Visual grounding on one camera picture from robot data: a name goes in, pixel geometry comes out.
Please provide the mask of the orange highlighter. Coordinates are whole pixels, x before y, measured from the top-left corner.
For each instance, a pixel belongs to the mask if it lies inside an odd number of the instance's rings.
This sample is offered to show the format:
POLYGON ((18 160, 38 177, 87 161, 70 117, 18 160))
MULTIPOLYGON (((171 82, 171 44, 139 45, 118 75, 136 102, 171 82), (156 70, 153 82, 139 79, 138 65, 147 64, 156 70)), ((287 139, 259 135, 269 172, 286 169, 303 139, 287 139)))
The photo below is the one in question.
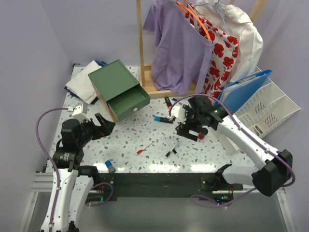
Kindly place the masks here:
POLYGON ((165 97, 164 99, 165 99, 165 102, 167 104, 167 107, 170 108, 172 106, 172 104, 171 104, 169 97, 165 97))

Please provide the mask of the three-drawer desk organizer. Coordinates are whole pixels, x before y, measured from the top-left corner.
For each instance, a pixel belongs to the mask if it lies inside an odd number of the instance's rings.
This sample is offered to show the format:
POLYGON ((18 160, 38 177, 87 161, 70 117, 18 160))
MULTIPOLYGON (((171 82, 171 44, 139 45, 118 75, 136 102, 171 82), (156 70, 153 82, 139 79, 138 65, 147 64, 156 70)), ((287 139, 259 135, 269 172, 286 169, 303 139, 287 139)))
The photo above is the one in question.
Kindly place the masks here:
POLYGON ((114 122, 126 119, 150 103, 150 95, 119 59, 88 77, 114 122))

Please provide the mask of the black cap marker lower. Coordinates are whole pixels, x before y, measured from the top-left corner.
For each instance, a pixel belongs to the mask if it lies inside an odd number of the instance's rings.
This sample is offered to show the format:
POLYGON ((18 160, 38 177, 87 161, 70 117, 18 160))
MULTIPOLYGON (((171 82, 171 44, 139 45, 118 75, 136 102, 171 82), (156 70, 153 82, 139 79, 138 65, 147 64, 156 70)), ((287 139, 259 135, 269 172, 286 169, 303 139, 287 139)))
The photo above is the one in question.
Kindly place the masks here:
POLYGON ((172 148, 169 150, 169 152, 165 155, 165 158, 167 159, 169 156, 170 156, 170 154, 172 153, 172 151, 175 149, 175 147, 178 145, 178 142, 176 142, 173 146, 172 146, 172 148))

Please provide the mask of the purple t-shirt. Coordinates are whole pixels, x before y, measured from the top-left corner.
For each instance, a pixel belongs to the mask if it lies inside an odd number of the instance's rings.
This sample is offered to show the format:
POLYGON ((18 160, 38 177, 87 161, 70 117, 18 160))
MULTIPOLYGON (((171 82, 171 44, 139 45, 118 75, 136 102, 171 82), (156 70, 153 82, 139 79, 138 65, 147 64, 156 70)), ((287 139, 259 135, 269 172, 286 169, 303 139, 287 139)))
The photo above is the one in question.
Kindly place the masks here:
POLYGON ((151 72, 158 90, 185 94, 196 81, 195 93, 203 91, 213 43, 197 32, 172 0, 153 1, 143 30, 154 34, 156 56, 151 72))

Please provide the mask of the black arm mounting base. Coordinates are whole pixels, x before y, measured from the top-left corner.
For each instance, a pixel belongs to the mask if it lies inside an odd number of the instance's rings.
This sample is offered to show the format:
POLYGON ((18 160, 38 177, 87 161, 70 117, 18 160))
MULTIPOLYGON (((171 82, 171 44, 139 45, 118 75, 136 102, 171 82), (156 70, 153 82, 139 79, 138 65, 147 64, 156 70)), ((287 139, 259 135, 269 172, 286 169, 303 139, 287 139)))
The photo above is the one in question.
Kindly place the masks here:
POLYGON ((141 198, 189 198, 206 196, 217 203, 234 199, 235 190, 243 190, 241 184, 219 184, 214 173, 100 173, 95 183, 113 186, 111 201, 125 197, 141 198))

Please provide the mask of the black cap marker upper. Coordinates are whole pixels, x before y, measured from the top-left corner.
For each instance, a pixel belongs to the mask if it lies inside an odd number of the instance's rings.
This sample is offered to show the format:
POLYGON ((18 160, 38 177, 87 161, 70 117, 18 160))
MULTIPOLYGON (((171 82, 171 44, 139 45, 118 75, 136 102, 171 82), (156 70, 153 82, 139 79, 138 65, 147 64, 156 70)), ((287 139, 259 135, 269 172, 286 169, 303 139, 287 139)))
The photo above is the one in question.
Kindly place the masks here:
MULTIPOLYGON (((168 140, 168 138, 165 137, 165 140, 166 140, 166 142, 168 143, 168 145, 169 145, 170 147, 172 147, 172 143, 168 140)), ((173 152, 176 156, 178 155, 178 153, 177 153, 177 151, 176 151, 175 148, 172 150, 172 152, 173 152)))

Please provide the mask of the black cap marker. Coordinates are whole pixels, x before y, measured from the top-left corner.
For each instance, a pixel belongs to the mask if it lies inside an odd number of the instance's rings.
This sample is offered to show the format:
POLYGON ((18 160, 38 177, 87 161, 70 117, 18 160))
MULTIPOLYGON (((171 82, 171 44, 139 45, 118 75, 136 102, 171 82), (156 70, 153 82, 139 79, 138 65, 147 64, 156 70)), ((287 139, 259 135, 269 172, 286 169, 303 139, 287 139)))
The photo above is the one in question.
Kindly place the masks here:
POLYGON ((172 153, 172 151, 175 149, 175 147, 178 145, 178 142, 176 142, 173 146, 172 146, 172 148, 169 150, 169 152, 165 155, 165 158, 167 159, 169 156, 170 156, 170 154, 172 153))
MULTIPOLYGON (((165 137, 165 140, 166 140, 166 142, 168 143, 168 145, 169 145, 170 147, 172 147, 172 143, 168 140, 168 138, 165 137)), ((178 155, 178 153, 177 153, 177 151, 176 151, 175 148, 172 150, 172 152, 173 152, 176 156, 178 155)))

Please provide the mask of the red floral dress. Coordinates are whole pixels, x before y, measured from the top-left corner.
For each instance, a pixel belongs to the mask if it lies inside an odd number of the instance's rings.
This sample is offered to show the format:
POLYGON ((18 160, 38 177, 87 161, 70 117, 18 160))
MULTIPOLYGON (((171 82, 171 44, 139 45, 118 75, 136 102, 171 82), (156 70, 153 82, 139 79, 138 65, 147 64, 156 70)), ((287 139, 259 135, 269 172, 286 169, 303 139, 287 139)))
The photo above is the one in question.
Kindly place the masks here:
MULTIPOLYGON (((203 92, 217 98, 224 89, 232 72, 232 68, 236 64, 239 38, 232 35, 228 36, 226 32, 221 30, 200 12, 198 12, 197 7, 195 7, 192 3, 189 3, 187 7, 192 10, 203 22, 214 45, 211 54, 209 71, 206 75, 203 86, 203 92)), ((204 37, 205 32, 197 20, 189 13, 186 14, 186 17, 189 19, 189 23, 196 29, 196 31, 204 37)))

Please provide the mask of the light blue clothes hanger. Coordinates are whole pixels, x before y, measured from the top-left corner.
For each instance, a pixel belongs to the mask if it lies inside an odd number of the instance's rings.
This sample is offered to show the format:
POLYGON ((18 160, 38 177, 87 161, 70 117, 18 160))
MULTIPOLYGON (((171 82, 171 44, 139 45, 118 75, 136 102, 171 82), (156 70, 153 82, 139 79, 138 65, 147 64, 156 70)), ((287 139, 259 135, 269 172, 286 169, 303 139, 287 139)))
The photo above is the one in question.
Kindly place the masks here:
POLYGON ((219 5, 220 5, 220 0, 217 0, 217 2, 215 3, 214 5, 214 8, 216 10, 216 12, 220 15, 220 17, 222 18, 222 21, 223 21, 223 24, 224 24, 224 27, 225 27, 225 31, 226 31, 226 34, 229 36, 229 32, 228 32, 228 28, 227 28, 227 25, 226 25, 226 22, 225 22, 225 17, 224 15, 221 13, 220 9, 219 9, 219 5))

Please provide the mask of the cream white shirt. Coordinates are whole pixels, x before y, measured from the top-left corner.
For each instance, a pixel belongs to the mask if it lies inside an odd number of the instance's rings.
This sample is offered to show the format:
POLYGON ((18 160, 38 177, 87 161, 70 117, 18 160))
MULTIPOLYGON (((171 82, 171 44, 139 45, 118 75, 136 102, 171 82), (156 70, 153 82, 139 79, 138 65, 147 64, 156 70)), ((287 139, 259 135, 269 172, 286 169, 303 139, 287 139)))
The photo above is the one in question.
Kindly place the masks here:
MULTIPOLYGON (((196 7, 198 12, 225 32, 220 15, 216 12, 215 0, 200 0, 196 7)), ((263 39, 249 16, 239 7, 223 5, 219 9, 225 17, 229 35, 239 38, 238 56, 232 68, 231 82, 235 82, 254 73, 263 50, 263 39)))

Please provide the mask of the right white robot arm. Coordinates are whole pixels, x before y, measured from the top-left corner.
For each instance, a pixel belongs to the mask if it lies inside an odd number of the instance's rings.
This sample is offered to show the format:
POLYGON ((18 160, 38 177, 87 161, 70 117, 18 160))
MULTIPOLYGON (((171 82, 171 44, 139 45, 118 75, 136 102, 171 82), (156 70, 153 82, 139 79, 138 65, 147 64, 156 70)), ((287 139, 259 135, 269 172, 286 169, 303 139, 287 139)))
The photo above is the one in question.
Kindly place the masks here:
POLYGON ((210 96, 205 94, 192 94, 186 99, 188 105, 174 103, 169 109, 169 116, 180 122, 177 135, 197 141, 198 136, 192 131, 206 135, 207 129, 212 128, 235 143, 254 163, 253 167, 227 164, 220 168, 215 178, 217 188, 225 190, 232 184, 243 184, 271 196, 296 181, 293 156, 288 150, 280 151, 263 141, 220 101, 212 105, 210 96))

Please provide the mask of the blue grey stamp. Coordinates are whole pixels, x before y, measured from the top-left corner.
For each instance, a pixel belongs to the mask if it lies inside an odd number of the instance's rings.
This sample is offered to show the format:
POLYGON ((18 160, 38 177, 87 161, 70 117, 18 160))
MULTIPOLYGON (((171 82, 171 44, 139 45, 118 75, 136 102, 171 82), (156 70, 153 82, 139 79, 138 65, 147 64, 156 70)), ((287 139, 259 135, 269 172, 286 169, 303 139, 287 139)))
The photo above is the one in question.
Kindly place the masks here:
POLYGON ((110 174, 113 174, 113 173, 116 172, 116 169, 115 169, 115 167, 113 166, 113 164, 110 160, 105 161, 105 165, 106 165, 110 174))

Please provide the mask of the red cap marker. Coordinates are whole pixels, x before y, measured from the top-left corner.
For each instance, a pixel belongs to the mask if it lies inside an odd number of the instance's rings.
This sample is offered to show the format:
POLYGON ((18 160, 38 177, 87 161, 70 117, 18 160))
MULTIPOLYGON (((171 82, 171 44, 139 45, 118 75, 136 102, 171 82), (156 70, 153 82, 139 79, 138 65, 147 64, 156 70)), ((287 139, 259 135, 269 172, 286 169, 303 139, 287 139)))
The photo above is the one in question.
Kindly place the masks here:
POLYGON ((141 154, 143 151, 145 151, 148 147, 150 147, 154 141, 151 141, 148 145, 146 145, 144 148, 137 151, 137 155, 141 154))

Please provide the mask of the white file rack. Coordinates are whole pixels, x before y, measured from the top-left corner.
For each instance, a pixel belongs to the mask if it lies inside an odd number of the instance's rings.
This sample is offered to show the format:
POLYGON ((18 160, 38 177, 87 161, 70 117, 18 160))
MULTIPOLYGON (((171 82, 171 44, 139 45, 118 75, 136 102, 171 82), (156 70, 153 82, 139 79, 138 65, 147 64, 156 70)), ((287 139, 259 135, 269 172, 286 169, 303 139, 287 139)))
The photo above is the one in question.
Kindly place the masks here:
POLYGON ((264 138, 300 107, 268 77, 234 114, 259 138, 264 138))

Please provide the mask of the blue document folder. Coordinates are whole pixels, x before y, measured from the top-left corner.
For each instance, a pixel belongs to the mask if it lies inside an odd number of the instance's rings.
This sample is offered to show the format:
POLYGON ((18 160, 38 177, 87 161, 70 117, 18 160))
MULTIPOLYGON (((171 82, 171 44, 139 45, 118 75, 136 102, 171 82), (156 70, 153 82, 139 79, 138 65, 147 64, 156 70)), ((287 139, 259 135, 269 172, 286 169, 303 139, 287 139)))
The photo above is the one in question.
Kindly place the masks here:
POLYGON ((218 100, 235 113, 263 85, 272 70, 264 70, 226 86, 218 100))

